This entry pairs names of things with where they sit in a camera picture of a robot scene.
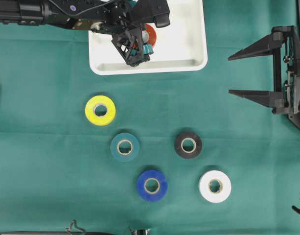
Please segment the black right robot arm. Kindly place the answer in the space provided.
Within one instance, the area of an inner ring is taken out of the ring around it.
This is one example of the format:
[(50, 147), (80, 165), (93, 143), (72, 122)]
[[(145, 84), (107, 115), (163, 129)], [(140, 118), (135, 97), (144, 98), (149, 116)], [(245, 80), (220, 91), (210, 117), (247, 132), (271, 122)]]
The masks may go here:
[(294, 26), (273, 27), (270, 34), (228, 60), (269, 55), (273, 57), (273, 91), (229, 90), (229, 93), (271, 108), (274, 115), (287, 115), (300, 130), (300, 38)]

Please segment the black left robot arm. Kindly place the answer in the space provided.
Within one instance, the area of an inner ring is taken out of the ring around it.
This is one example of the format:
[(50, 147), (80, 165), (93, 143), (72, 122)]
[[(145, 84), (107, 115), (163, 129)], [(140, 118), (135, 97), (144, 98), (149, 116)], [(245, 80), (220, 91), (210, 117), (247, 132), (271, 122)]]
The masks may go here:
[(111, 35), (126, 64), (136, 67), (153, 53), (144, 35), (155, 21), (154, 6), (149, 0), (0, 0), (0, 23)]

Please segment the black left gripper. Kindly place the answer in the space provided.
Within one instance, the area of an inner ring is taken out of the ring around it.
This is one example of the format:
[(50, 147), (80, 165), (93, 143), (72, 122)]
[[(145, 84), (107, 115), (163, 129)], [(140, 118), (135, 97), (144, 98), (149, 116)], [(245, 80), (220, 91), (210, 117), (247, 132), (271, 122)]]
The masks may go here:
[(150, 45), (143, 46), (145, 31), (145, 0), (87, 1), (88, 30), (94, 33), (114, 33), (112, 43), (127, 65), (136, 67), (154, 53)]

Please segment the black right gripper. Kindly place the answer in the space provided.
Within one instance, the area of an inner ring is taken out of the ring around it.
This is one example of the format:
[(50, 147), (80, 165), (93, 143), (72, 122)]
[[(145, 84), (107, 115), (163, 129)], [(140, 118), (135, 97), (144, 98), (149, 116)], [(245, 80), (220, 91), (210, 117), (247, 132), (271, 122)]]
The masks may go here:
[[(294, 26), (276, 26), (272, 33), (228, 60), (273, 55), (274, 91), (229, 90), (230, 94), (272, 108), (273, 114), (300, 112), (300, 37)], [(287, 80), (281, 85), (281, 61), (287, 65)]]

